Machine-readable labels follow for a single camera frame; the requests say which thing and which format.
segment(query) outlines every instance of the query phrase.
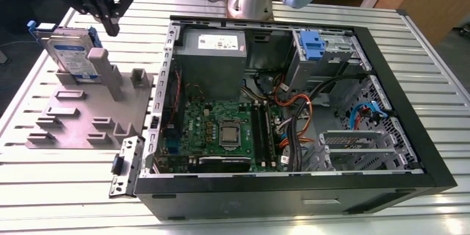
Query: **cpu socket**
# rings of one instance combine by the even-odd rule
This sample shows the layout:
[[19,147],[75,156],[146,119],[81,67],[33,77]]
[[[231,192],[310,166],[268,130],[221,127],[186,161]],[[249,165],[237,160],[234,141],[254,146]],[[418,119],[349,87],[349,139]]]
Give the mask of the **cpu socket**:
[[241,124],[229,121],[219,122],[219,145],[234,151],[242,145]]

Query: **power supply label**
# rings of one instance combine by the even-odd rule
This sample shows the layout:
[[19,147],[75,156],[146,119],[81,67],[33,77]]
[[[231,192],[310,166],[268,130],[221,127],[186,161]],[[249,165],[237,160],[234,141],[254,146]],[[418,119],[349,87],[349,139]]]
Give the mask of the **power supply label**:
[[87,60],[87,50],[83,46],[55,45],[57,54],[69,72],[81,79],[97,79],[98,72]]
[[198,48],[206,50],[238,50],[238,38],[231,35],[199,35]]

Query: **metal bracket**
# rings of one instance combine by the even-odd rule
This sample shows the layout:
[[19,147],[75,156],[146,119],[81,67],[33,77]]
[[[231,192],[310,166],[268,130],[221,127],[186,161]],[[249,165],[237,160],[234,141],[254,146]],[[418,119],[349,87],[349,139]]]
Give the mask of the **metal bracket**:
[[110,198],[135,198],[134,189],[139,175],[145,138],[126,138],[117,155],[111,172],[114,173]]

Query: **aluminum table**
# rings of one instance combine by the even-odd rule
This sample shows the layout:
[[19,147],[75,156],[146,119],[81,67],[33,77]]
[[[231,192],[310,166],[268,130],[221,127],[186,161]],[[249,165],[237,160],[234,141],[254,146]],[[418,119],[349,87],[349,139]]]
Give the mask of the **aluminum table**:
[[[70,10],[62,25],[93,24],[126,72],[158,73],[171,14],[225,17],[225,3],[135,0],[110,37],[90,15]],[[30,150],[33,131],[58,79],[43,52],[0,119],[0,231],[43,234],[469,234],[470,97],[408,16],[394,10],[274,4],[276,20],[369,27],[458,187],[372,215],[161,222],[138,199],[109,199],[114,150]]]

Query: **blue drive bracket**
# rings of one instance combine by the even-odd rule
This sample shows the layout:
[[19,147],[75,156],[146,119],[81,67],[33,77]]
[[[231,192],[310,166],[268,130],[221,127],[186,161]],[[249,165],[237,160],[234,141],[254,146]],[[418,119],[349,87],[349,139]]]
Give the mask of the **blue drive bracket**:
[[301,44],[308,61],[318,61],[325,54],[325,41],[317,31],[301,31]]

